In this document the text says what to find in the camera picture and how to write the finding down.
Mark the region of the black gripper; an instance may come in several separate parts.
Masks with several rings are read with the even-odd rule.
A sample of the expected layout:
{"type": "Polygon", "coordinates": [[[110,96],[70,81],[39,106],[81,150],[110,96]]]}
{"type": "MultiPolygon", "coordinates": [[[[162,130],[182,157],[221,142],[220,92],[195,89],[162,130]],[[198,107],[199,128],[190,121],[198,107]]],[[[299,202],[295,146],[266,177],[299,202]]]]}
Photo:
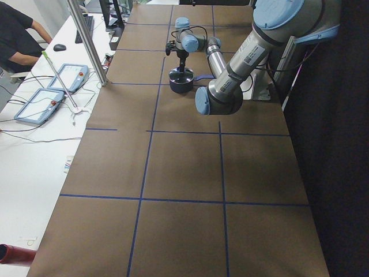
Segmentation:
{"type": "Polygon", "coordinates": [[[184,72],[185,66],[186,66],[186,59],[188,57],[188,52],[186,50],[178,50],[176,54],[177,54],[177,57],[180,59],[179,71],[184,72]]]}

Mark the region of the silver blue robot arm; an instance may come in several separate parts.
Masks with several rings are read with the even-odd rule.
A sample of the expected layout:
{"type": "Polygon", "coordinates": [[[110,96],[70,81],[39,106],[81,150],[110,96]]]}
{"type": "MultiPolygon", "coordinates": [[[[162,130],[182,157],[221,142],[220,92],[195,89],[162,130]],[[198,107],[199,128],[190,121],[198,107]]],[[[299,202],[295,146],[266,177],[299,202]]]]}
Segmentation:
{"type": "Polygon", "coordinates": [[[228,63],[220,52],[219,39],[195,35],[186,17],[175,21],[175,40],[167,43],[166,53],[177,52],[179,72],[185,72],[190,53],[205,51],[214,75],[195,94],[202,115],[237,112],[243,101],[241,84],[273,48],[290,37],[296,37],[297,44],[320,43],[335,37],[340,26],[341,1],[255,1],[253,8],[252,31],[228,63]]]}

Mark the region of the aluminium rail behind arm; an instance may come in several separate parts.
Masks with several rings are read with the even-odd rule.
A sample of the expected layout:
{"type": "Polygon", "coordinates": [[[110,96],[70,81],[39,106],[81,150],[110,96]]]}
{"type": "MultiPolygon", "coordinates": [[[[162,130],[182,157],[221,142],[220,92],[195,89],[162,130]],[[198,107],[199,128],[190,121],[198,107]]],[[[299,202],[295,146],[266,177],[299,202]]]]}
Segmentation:
{"type": "Polygon", "coordinates": [[[274,70],[273,80],[275,81],[276,85],[281,85],[284,75],[291,70],[290,69],[291,60],[296,50],[295,40],[296,40],[295,36],[291,36],[289,38],[289,41],[285,46],[284,52],[280,58],[278,66],[274,70]]]}

